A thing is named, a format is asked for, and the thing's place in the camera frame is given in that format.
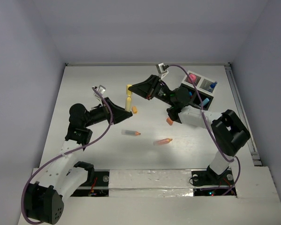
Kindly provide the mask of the clear blue cap bottle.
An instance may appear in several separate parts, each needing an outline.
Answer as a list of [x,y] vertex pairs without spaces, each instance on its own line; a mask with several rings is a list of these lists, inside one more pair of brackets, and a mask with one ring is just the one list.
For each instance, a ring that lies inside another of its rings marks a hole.
[[211,83],[210,86],[209,86],[208,91],[212,93],[214,91],[214,88],[216,87],[216,85],[217,85],[217,82]]

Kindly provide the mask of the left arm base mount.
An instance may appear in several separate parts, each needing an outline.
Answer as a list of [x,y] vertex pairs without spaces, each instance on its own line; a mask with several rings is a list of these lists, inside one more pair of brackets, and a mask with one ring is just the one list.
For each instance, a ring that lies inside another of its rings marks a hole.
[[108,197],[109,196],[109,170],[95,171],[92,183],[83,183],[80,185],[71,197]]

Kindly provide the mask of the dark orange marker cap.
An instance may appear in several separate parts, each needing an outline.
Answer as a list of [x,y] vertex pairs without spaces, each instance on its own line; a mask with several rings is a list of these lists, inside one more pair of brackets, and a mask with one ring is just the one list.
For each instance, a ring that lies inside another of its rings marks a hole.
[[168,117],[168,118],[166,119],[166,122],[167,122],[170,126],[173,125],[173,121],[171,120],[170,117]]

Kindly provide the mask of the light blue marker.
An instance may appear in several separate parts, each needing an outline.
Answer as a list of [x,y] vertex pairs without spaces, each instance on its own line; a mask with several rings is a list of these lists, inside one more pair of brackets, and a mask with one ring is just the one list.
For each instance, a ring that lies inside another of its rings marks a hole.
[[209,98],[205,98],[200,105],[205,106],[209,103],[209,101],[210,101]]

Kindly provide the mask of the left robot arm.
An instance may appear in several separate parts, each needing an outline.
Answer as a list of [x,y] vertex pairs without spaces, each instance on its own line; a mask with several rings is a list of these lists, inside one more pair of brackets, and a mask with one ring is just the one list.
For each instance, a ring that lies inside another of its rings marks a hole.
[[82,184],[96,182],[94,166],[79,160],[79,155],[96,142],[90,140],[93,132],[88,127],[102,121],[117,124],[132,115],[107,97],[90,111],[80,103],[71,106],[67,134],[59,154],[38,168],[24,187],[21,199],[24,219],[31,225],[56,224],[75,190]]

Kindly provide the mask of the yellow marker cap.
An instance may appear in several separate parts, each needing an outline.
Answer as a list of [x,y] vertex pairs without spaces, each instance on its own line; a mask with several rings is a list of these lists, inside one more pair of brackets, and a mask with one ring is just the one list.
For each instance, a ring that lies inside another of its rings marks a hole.
[[132,85],[131,84],[127,84],[126,85],[126,95],[128,97],[131,97],[132,96],[132,92],[129,90],[129,88],[131,87]]

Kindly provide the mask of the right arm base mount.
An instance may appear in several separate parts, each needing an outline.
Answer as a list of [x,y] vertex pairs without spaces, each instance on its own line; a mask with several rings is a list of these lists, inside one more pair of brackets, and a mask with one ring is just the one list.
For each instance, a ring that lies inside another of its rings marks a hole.
[[229,168],[220,177],[212,177],[207,170],[194,170],[189,183],[193,186],[193,196],[237,195],[235,187],[226,193],[234,184],[232,170]]

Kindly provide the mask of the orange tip clear marker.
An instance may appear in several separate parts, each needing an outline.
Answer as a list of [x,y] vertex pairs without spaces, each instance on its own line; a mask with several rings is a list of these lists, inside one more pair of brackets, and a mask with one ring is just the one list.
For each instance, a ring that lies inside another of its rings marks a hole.
[[121,134],[122,135],[128,135],[128,136],[139,136],[139,135],[141,135],[140,132],[132,131],[132,130],[122,130]]

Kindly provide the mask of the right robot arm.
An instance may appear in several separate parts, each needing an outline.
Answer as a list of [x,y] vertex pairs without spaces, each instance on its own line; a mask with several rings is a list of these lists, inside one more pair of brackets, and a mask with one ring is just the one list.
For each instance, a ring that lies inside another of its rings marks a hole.
[[157,98],[169,104],[167,113],[172,121],[205,128],[208,131],[218,149],[206,169],[206,178],[212,184],[223,179],[235,155],[251,137],[250,132],[233,110],[217,113],[193,107],[190,91],[184,85],[170,90],[160,77],[151,75],[147,80],[134,84],[128,89],[147,100]]

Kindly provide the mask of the yellow marker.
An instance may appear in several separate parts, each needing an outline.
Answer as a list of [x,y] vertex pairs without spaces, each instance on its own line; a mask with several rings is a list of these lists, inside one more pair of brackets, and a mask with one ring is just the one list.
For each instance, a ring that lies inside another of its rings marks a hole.
[[125,111],[130,112],[132,107],[132,98],[131,96],[127,96],[125,103]]

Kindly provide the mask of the pink cap marker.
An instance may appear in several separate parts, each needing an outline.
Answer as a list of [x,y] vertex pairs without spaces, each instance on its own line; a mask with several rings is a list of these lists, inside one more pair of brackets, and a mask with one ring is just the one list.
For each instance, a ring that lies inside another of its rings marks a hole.
[[191,73],[188,75],[188,80],[190,83],[195,83],[196,79],[197,79],[196,75],[191,74]]

